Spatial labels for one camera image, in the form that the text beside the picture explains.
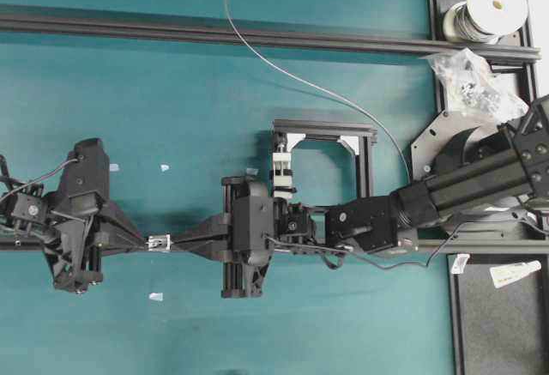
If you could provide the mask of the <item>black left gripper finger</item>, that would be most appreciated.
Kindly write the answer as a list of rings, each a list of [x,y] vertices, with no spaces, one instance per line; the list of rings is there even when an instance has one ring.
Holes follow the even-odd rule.
[[[140,245],[107,245],[100,244],[99,251],[102,257],[114,256],[119,254],[127,254],[138,251],[146,251],[148,249],[147,244]]]
[[[108,234],[110,245],[144,245],[146,243],[130,218],[113,201],[102,205],[100,231]]]

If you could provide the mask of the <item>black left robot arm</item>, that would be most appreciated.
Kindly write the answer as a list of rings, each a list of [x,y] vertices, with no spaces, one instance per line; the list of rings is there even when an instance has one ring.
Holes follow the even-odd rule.
[[[146,241],[109,197],[109,164],[71,154],[54,170],[22,182],[1,165],[1,230],[16,245],[36,238],[52,285],[85,293],[103,281],[104,256],[143,250]]]

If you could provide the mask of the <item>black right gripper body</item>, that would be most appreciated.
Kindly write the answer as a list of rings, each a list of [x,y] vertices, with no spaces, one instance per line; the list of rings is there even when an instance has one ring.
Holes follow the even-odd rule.
[[[230,215],[223,263],[225,299],[257,298],[275,251],[311,254],[315,243],[314,208],[272,197],[267,185],[250,176],[224,177],[224,211]]]

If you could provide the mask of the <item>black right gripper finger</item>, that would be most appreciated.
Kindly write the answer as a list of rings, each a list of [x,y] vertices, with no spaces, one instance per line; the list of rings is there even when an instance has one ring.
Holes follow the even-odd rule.
[[[231,226],[230,214],[213,215],[182,233],[172,234],[171,242],[187,243],[207,239],[225,239],[230,234]]]
[[[172,244],[171,251],[189,252],[219,263],[231,263],[233,261],[232,250],[229,249],[226,241],[183,242]]]

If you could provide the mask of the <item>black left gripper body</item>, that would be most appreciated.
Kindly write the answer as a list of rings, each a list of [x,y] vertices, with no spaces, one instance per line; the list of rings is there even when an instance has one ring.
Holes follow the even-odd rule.
[[[92,248],[90,233],[105,199],[94,190],[76,195],[49,192],[45,202],[48,223],[42,250],[53,287],[83,294],[90,285],[103,281],[100,251]]]

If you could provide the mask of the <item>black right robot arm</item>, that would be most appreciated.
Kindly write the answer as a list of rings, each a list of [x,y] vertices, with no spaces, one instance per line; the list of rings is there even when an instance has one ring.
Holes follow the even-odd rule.
[[[401,249],[406,233],[447,223],[468,209],[503,197],[547,198],[541,177],[547,158],[537,148],[548,138],[548,101],[536,100],[518,124],[502,124],[503,145],[483,160],[449,170],[393,191],[349,203],[316,208],[268,194],[250,177],[227,177],[224,209],[171,240],[224,266],[225,298],[258,297],[275,251],[318,255],[331,269],[346,257]]]

